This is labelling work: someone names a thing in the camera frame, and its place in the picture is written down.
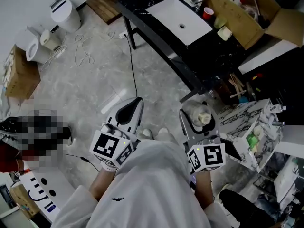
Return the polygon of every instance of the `cardboard box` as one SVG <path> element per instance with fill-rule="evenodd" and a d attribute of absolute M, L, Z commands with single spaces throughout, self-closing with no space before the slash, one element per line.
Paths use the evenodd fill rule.
<path fill-rule="evenodd" d="M 254 6 L 254 0 L 245 0 L 246 4 Z M 214 15 L 223 15 L 233 36 L 244 49 L 252 47 L 264 33 L 279 39 L 285 39 L 297 46 L 302 46 L 304 34 L 304 14 L 296 10 L 283 9 L 274 0 L 256 0 L 261 15 L 270 20 L 268 28 L 260 25 L 232 0 L 204 0 L 204 4 L 214 10 Z"/>
<path fill-rule="evenodd" d="M 25 51 L 16 45 L 14 45 L 11 53 L 14 54 L 14 62 L 5 95 L 29 99 L 40 82 L 37 63 L 28 62 Z"/>
<path fill-rule="evenodd" d="M 14 201 L 19 205 L 22 213 L 28 219 L 40 212 L 40 209 L 36 203 L 30 199 L 28 192 L 22 184 L 11 188 L 9 192 Z"/>

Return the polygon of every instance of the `black marble countertop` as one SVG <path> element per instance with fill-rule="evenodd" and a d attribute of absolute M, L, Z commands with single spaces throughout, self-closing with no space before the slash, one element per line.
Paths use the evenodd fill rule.
<path fill-rule="evenodd" d="M 212 81 L 214 86 L 217 81 L 237 69 L 245 60 L 245 49 L 239 42 L 233 36 L 224 41 L 217 34 L 218 29 L 215 29 L 213 24 L 210 23 L 209 25 L 213 28 L 212 31 L 190 45 L 184 45 L 169 29 L 146 11 L 148 7 L 161 1 L 163 0 L 118 0 L 117 6 L 122 14 L 126 12 L 132 13 L 132 18 L 129 19 L 133 23 L 139 22 L 145 30 L 148 27 L 156 33 L 196 74 L 204 85 L 210 85 L 208 82 Z M 179 1 L 196 11 L 195 8 L 190 7 L 183 0 Z M 196 13 L 202 18 L 202 9 L 196 11 Z"/>

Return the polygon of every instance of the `floor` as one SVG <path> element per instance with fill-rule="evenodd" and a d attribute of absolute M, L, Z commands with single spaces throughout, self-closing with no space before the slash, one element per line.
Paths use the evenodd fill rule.
<path fill-rule="evenodd" d="M 114 39 L 125 31 L 122 18 L 108 26 L 88 6 L 80 11 L 80 16 L 83 25 L 76 33 L 66 35 L 66 51 L 41 72 L 41 83 L 35 90 L 33 104 L 40 105 L 42 109 L 57 110 L 63 115 L 71 124 L 75 138 L 71 146 L 64 147 L 65 153 L 83 156 L 100 169 L 97 159 L 89 153 L 89 147 L 95 130 L 100 129 L 107 117 L 106 106 L 135 96 L 130 48 L 127 39 Z M 115 35 L 109 40 L 107 34 L 111 31 Z M 84 38 L 75 43 L 79 34 Z M 56 35 L 64 38 L 62 30 Z M 90 64 L 87 57 L 80 66 L 76 66 L 85 56 L 81 44 L 89 37 L 92 38 L 85 41 L 84 48 L 94 63 Z M 135 35 L 134 38 L 137 45 L 137 49 L 132 51 L 134 72 L 138 96 L 144 99 L 138 130 L 149 128 L 156 134 L 160 128 L 167 127 L 182 146 L 185 137 L 178 119 L 179 100 L 189 90 L 140 36 Z M 197 96 L 197 99 L 205 99 L 217 108 L 220 105 L 210 94 Z M 78 185 L 89 187 L 97 175 L 90 164 L 73 156 L 65 155 L 60 168 L 75 188 Z M 227 182 L 233 183 L 236 191 L 244 190 L 253 176 L 247 168 L 227 158 L 224 167 L 212 172 L 214 192 L 218 193 Z"/>

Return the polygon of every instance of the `white trash can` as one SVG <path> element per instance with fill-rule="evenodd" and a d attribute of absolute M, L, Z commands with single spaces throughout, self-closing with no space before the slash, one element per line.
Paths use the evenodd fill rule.
<path fill-rule="evenodd" d="M 51 5 L 52 19 L 67 32 L 74 33 L 81 26 L 78 12 L 70 0 L 57 0 Z"/>

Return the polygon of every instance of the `white marble-patterned box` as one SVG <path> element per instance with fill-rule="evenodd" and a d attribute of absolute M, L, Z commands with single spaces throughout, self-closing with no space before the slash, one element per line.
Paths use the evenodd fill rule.
<path fill-rule="evenodd" d="M 270 115 L 266 109 L 269 105 L 272 105 L 270 99 L 235 104 L 224 107 L 218 114 L 220 137 L 231 142 L 238 153 L 228 156 L 255 172 L 263 169 L 282 137 L 278 132 L 279 127 L 268 123 Z M 258 125 L 263 126 L 265 135 L 258 143 L 257 152 L 253 154 L 247 136 Z"/>

